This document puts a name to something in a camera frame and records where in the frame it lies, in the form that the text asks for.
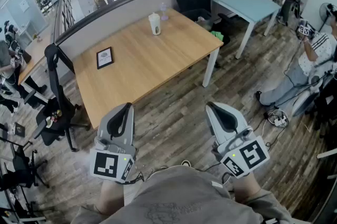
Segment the black mesh office chair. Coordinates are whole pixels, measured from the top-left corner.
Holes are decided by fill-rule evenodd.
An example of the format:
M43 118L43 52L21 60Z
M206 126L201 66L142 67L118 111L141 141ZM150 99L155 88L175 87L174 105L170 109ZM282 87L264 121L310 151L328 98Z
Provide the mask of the black mesh office chair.
M7 173L0 176L0 191L9 190L18 186L30 188L32 185L38 186L36 180L41 182L46 188L49 188L49 184L43 181L38 174L38 169L47 164L45 159L40 163L35 163L34 155L37 154L37 150L32 151L31 157L25 155L24 148L31 142L28 141L25 145L20 145L3 138L3 134L7 132L7 128L0 124L0 141L7 142L11 146L12 151L12 164L15 171L6 169Z

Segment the person's left forearm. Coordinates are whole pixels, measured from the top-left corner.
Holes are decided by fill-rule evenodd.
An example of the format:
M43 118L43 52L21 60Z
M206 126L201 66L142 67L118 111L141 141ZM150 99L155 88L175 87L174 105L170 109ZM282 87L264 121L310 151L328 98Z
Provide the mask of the person's left forearm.
M104 180L96 203L97 210L103 215L110 216L122 207L124 207L124 186L114 181Z

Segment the black slim office chair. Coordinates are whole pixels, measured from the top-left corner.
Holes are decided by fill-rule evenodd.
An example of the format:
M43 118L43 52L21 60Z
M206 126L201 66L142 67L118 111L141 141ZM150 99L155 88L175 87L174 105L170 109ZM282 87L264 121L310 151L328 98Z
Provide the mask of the black slim office chair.
M54 97L49 99L37 114L37 127L33 132L33 136L35 139L42 137L46 146L51 145L56 140L60 140L61 137L66 137L70 150L77 152L78 149L72 145L70 131L80 128L89 130L90 125L72 122L77 111L80 111L82 106L70 102L59 82L57 63L64 56L61 55L60 50L54 44L47 46L44 53L47 61L50 88Z

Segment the person's grey shirt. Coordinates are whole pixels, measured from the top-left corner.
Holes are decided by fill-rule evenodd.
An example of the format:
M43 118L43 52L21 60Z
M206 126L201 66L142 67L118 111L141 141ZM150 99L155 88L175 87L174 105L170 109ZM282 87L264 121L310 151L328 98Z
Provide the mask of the person's grey shirt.
M275 196L261 190L239 203L214 175L176 165L152 173L129 204L101 214L85 206L71 224L291 224Z

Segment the white lidded cup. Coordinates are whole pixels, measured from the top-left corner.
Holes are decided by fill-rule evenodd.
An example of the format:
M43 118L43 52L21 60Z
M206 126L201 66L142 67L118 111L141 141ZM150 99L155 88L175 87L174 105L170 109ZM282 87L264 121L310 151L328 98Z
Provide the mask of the white lidded cup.
M160 18L149 19L153 35L160 35L161 33L161 20Z

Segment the person's right forearm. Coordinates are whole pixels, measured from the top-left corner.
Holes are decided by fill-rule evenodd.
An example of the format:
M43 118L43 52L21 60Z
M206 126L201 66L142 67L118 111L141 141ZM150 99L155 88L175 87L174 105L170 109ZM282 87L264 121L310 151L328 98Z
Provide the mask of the person's right forearm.
M249 173L248 175L239 179L234 179L232 186L235 201L239 203L242 203L246 199L251 198L261 190L261 187L253 173Z

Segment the black picture frame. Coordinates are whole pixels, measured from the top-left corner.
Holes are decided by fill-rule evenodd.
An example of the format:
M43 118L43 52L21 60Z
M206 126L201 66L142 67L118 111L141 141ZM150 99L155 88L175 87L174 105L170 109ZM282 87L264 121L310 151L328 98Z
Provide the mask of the black picture frame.
M96 53L97 69L104 68L114 63L113 50L111 47L105 48Z

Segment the white power strip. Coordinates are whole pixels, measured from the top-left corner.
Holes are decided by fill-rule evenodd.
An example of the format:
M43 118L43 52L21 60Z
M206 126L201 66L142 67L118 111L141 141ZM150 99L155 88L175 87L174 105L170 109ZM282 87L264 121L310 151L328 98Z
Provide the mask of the white power strip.
M275 120L274 120L274 125L276 127L280 127L280 128L285 128L288 126L288 119L285 115L281 116L281 117L277 117Z

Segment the black storage box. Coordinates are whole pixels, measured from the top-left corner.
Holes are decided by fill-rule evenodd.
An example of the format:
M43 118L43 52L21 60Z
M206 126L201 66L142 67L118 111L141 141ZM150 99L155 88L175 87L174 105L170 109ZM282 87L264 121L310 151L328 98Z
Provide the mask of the black storage box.
M227 25L224 22L214 23L212 25L211 31L218 31L218 32L221 32L224 35L224 39L223 39L224 45L226 45L230 42L230 37L229 37Z

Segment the light blue table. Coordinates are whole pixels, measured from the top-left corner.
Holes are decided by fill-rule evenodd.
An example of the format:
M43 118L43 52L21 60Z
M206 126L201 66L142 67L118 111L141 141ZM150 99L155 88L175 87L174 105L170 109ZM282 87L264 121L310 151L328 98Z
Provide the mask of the light blue table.
M225 7L249 22L241 45L237 50L236 59L241 57L256 23L268 16L270 17L267 28L264 31L264 36L267 36L275 23L278 11L281 9L281 7L272 0L213 0L213 2Z

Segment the black standing fan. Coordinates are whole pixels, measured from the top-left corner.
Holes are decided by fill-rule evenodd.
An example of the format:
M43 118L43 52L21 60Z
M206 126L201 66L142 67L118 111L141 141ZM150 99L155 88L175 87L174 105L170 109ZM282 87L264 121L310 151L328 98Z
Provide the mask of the black standing fan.
M322 23L321 27L319 28L318 32L321 32L324 25L330 25L331 24L331 19L332 19L332 16L334 15L334 12L337 12L337 6L335 6L331 3L323 3L320 6L319 14L320 14L320 18L321 18L323 23Z

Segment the purple hourglass-shaped ornament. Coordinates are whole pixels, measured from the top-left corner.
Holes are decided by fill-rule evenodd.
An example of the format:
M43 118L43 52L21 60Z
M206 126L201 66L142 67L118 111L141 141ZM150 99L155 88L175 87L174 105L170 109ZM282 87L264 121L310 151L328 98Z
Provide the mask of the purple hourglass-shaped ornament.
M165 21L168 20L168 15L167 15L167 5L165 3L162 3L160 5L160 10L161 10L161 20Z

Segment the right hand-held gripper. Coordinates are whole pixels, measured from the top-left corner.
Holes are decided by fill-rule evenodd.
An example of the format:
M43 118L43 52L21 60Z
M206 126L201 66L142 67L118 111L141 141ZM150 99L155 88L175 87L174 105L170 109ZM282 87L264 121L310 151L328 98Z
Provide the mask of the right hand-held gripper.
M269 161L263 139L254 134L241 112L224 103L210 102L206 113L211 135L220 144L213 153L232 176L239 179Z

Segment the grey partition with black rail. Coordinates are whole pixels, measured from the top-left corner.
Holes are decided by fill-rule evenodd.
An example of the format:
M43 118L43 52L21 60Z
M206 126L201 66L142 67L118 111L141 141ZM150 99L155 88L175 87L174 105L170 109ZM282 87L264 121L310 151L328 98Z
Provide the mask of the grey partition with black rail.
M159 12L162 4L168 9L180 10L176 0L120 0L75 23L55 44L72 60L114 32Z

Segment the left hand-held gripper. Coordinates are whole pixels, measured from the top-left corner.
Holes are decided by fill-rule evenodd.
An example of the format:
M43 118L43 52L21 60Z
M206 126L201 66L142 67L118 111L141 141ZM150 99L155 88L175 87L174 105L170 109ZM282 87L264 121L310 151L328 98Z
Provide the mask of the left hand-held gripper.
M125 183L136 159L133 146L134 108L124 103L106 114L99 125L95 146L90 150L90 174Z

